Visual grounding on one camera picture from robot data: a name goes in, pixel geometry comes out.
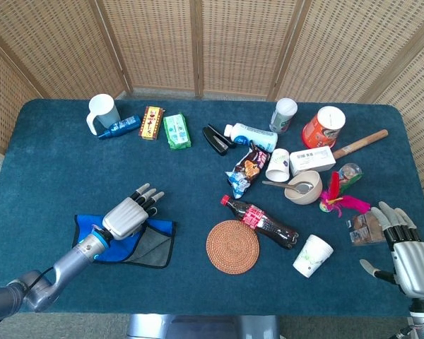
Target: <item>blue spray bottle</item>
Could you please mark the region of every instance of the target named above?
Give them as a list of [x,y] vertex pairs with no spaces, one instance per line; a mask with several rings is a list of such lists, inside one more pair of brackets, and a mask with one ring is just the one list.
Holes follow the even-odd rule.
[[104,131],[99,139],[113,138],[114,136],[122,136],[123,134],[137,129],[141,125],[141,120],[138,115],[118,121]]

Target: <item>robotic hand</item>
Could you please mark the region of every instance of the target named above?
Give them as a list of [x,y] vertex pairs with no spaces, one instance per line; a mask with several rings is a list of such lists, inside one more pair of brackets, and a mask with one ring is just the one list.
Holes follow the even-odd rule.
[[72,279],[110,247],[112,239],[122,240],[138,232],[146,219],[157,213],[153,204],[164,195],[163,192],[154,194],[155,189],[144,193],[148,187],[149,184],[144,184],[125,198],[106,214],[102,227],[95,226],[91,234],[53,265],[56,275],[53,284],[44,276],[50,268],[44,273],[32,270],[1,287],[0,320],[18,312],[24,302],[31,311],[44,311]]
[[394,262],[395,273],[379,270],[365,259],[361,266],[370,275],[398,285],[413,300],[410,314],[413,325],[400,330],[392,338],[402,338],[413,329],[424,338],[424,242],[420,240],[413,221],[400,208],[393,209],[381,201],[379,208],[371,208],[382,226]]

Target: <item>green snack box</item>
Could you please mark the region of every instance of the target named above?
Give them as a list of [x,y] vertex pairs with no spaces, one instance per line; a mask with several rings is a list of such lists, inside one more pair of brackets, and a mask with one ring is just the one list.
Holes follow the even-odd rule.
[[163,118],[163,126],[172,150],[181,150],[192,145],[182,113]]

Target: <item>woven coaster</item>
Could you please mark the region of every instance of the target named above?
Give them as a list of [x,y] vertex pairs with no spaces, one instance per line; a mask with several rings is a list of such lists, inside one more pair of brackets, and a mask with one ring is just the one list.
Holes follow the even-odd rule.
[[207,236],[206,250],[211,263],[224,273],[241,274],[256,263],[259,241],[256,232],[236,220],[217,224]]

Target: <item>metal spoon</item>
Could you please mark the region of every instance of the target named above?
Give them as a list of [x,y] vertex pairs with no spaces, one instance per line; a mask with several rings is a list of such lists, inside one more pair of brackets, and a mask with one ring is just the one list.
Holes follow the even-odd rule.
[[285,189],[293,189],[294,191],[300,194],[306,194],[314,188],[314,185],[311,184],[310,182],[297,182],[294,185],[288,185],[288,184],[282,184],[279,182],[263,181],[262,184],[283,187]]

